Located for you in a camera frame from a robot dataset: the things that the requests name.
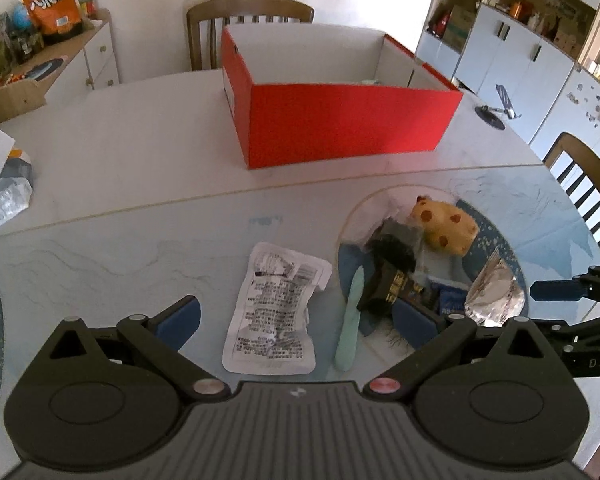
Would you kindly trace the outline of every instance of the green plastic utensil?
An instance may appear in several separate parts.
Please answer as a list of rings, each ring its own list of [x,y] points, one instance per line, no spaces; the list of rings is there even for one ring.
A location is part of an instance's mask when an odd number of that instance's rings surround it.
[[[340,332],[340,340],[336,349],[336,357],[333,362],[338,370],[346,372],[353,366],[356,357],[356,345],[358,342],[358,325],[360,324],[360,311],[358,302],[365,288],[365,271],[362,266],[358,267],[351,281],[349,299],[344,311],[344,322]]]

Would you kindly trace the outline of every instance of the silver screw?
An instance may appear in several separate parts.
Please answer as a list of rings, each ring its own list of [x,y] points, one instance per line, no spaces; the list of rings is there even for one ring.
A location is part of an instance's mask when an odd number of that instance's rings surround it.
[[[218,379],[200,379],[193,383],[193,391],[200,395],[217,395],[224,390],[224,383]]]
[[[400,389],[400,383],[391,377],[376,377],[369,383],[369,389],[376,394],[394,394]]]

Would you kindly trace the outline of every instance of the chair backrest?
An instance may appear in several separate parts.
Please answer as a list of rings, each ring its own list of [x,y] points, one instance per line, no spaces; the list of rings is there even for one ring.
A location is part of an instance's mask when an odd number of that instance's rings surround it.
[[[595,191],[598,192],[600,196],[600,159],[598,156],[590,149],[589,146],[584,144],[580,139],[572,136],[568,133],[562,133],[554,142],[551,150],[548,155],[544,158],[544,164],[546,167],[551,169],[554,164],[558,161],[558,158],[566,153],[571,158],[570,163],[564,169],[564,171],[557,177],[558,183],[561,186],[566,186],[562,184],[564,180],[571,175],[570,178],[573,178],[580,168],[582,171],[581,174],[574,179],[573,182],[569,182],[569,187],[565,189],[567,195],[572,199],[576,209],[580,211],[580,208],[584,206],[586,203],[591,204],[594,200],[587,201],[592,193]],[[582,189],[578,192],[576,190],[583,184],[584,180],[588,178],[590,181],[590,186],[587,183],[584,183]],[[574,197],[577,196],[584,189],[584,193],[577,197],[577,200],[574,200]],[[591,222],[595,222],[598,218],[600,218],[600,198],[595,200],[595,202],[590,206],[587,205],[586,211],[582,214],[585,222],[588,222],[591,219]],[[595,225],[590,226],[591,233],[596,236],[596,233],[600,230],[600,220],[595,223]]]
[[[216,20],[222,19],[224,27],[229,24],[231,17],[237,18],[238,23],[244,23],[245,16],[251,16],[253,23],[258,23],[261,16],[265,16],[268,23],[272,23],[275,18],[283,22],[293,19],[311,23],[314,20],[314,9],[295,0],[209,0],[197,4],[187,11],[191,69],[202,70],[201,23],[209,22],[210,65],[211,68],[218,68]]]

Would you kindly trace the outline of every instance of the white tabletop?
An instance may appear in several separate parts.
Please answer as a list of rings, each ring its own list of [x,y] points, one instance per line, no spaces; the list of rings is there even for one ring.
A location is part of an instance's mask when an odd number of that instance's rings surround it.
[[[253,245],[269,241],[336,264],[349,214],[379,190],[430,187],[469,202],[512,246],[527,286],[600,264],[586,225],[549,171],[512,130],[482,123],[474,106],[474,98],[463,98],[434,152],[257,171],[245,168],[218,72],[94,92],[83,103],[4,124],[29,152],[38,179],[32,207],[0,232],[0,475],[16,461],[2,424],[4,401],[64,316],[113,326],[195,294],[202,324],[181,352],[235,386],[245,377],[222,368],[221,348]],[[591,307],[589,300],[530,302],[530,315],[574,323]],[[387,369],[360,340],[354,368],[333,370],[343,313],[334,275],[310,302],[317,367],[298,380],[362,384]],[[600,378],[577,382],[591,412],[575,459],[583,467],[600,444]]]
[[[438,148],[248,171],[220,70],[169,75],[46,106],[0,127],[30,156],[29,211],[0,234],[149,204],[375,174],[531,166],[508,126],[485,124],[465,95]]]

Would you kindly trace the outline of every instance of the open cardboard box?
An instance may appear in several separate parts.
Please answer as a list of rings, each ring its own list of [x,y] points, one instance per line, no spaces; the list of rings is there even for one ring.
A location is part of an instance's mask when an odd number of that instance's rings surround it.
[[[248,168],[433,150],[462,98],[379,30],[229,25],[221,49]]]

